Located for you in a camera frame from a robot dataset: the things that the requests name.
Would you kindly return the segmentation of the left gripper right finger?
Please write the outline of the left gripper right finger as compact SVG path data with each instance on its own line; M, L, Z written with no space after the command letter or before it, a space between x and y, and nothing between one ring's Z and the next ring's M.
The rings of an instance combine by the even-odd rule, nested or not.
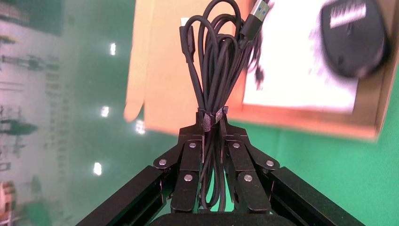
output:
M273 225L361 226L350 213L305 182L249 140L245 129L218 114L223 163L234 209L268 215Z

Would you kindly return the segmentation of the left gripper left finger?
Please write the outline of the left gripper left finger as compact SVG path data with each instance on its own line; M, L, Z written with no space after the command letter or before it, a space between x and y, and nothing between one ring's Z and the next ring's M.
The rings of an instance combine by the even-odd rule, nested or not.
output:
M176 198L172 211L196 212L205 133L204 114L181 128L178 143L146 166L118 191L84 217L79 226L147 226Z

